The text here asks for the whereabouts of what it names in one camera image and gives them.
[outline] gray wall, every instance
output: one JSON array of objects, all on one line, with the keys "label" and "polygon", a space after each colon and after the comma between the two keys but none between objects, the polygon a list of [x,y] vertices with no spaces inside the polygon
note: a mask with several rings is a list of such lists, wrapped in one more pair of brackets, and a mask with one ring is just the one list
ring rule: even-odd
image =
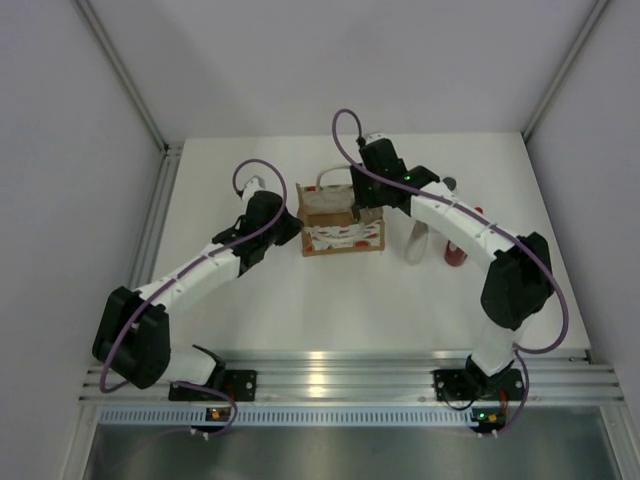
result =
[{"label": "gray wall", "polygon": [[0,478],[59,473],[158,154],[66,0],[0,20]]},{"label": "gray wall", "polygon": [[613,2],[529,151],[596,351],[640,427],[640,2]]},{"label": "gray wall", "polygon": [[519,130],[592,3],[94,0],[171,140]]}]

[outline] white wall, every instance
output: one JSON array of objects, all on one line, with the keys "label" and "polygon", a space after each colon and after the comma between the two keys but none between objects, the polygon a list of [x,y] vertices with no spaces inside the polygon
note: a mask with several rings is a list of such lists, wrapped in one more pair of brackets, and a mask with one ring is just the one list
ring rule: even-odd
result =
[{"label": "white wall", "polygon": [[107,293],[158,153],[66,0],[8,0],[0,38],[0,478],[57,477]]},{"label": "white wall", "polygon": [[640,2],[613,2],[529,144],[596,352],[640,427]]},{"label": "white wall", "polygon": [[594,0],[94,0],[170,140],[515,131]]}]

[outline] gray floor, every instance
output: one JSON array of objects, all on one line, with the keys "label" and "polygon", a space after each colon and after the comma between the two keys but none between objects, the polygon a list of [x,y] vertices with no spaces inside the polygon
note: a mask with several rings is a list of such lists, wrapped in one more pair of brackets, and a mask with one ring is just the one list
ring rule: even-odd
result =
[{"label": "gray floor", "polygon": [[100,427],[85,480],[620,478],[596,409],[529,408],[497,440],[407,427],[239,427],[209,442],[173,433],[131,455],[162,430]]}]

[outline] white tabletop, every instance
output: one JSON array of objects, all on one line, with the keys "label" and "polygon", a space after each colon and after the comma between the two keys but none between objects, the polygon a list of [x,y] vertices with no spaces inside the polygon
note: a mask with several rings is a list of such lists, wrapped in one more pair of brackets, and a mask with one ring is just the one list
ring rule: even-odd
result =
[{"label": "white tabletop", "polygon": [[[565,291],[571,314],[562,348],[589,348],[584,324],[536,182],[518,133],[394,135],[398,155],[409,168],[422,164],[458,180],[460,197],[516,232],[537,231],[549,242],[553,272]],[[353,137],[344,138],[357,155]],[[173,270],[200,251],[243,213],[231,188],[235,166],[258,157],[274,163],[289,188],[295,214],[295,183],[313,184],[319,170],[342,163],[329,136],[188,140],[155,269]],[[275,176],[260,166],[253,174],[279,191]],[[327,175],[347,182],[347,171]],[[218,350],[470,350],[485,314],[480,306],[484,274],[473,262],[448,266],[446,244],[431,232],[423,262],[409,266],[403,250],[413,221],[386,209],[384,252],[303,258],[301,240],[272,247],[265,260],[242,278],[212,292],[181,318],[171,319],[172,341]],[[542,347],[560,328],[557,298],[535,315],[522,344]]]}]

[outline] metal vent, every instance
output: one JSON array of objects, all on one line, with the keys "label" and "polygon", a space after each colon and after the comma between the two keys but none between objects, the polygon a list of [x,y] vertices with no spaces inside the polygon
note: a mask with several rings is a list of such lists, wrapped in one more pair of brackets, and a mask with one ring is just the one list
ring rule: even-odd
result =
[{"label": "metal vent", "polygon": [[[113,406],[104,407],[103,425],[192,425],[214,426],[207,420],[207,407]],[[237,426],[288,427],[437,427],[473,425],[471,411],[455,412],[438,407],[256,407],[240,406]]]}]

